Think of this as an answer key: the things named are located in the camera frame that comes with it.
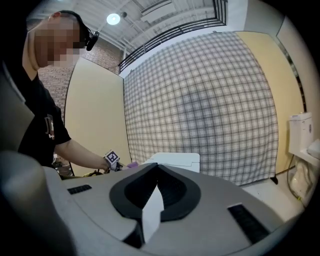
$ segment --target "railing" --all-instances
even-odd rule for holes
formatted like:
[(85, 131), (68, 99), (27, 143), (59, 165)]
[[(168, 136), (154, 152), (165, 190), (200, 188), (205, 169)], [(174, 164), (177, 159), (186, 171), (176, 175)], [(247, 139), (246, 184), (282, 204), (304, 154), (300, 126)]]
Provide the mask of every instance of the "railing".
[(227, 3), (228, 0), (213, 0), (214, 18), (204, 18), (191, 21), (179, 26), (175, 26), (156, 35), (154, 38), (135, 49), (128, 57), (120, 62), (118, 65), (120, 67), (120, 72), (122, 72), (127, 66), (137, 60), (139, 57), (151, 51), (153, 48), (164, 43), (165, 41), (168, 41), (169, 39), (195, 30), (225, 26), (227, 24)]

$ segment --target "white floor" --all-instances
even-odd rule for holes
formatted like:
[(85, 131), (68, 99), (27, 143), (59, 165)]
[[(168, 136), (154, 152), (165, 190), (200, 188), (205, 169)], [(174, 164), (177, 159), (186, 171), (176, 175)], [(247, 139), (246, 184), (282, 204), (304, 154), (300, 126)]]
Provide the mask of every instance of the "white floor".
[(278, 185), (268, 178), (244, 185), (242, 188), (272, 208), (286, 222), (302, 213), (304, 206), (291, 194), (287, 184), (287, 172), (280, 173), (276, 177)]

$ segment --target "checkered backdrop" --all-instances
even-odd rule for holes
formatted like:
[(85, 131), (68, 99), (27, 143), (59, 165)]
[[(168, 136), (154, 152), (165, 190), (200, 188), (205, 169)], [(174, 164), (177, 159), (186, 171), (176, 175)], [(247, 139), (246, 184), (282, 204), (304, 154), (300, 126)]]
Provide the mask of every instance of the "checkered backdrop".
[(235, 32), (164, 48), (124, 80), (129, 149), (198, 153), (200, 172), (237, 185), (275, 175), (278, 124), (271, 90)]

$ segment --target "man's arm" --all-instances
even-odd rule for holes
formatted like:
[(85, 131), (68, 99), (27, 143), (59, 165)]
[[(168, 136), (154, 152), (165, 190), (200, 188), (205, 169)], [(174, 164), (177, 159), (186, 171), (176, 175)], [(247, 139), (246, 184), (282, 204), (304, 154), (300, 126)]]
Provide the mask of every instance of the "man's arm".
[(73, 139), (57, 144), (54, 152), (78, 166), (105, 171), (110, 168), (110, 164), (102, 156), (92, 153)]

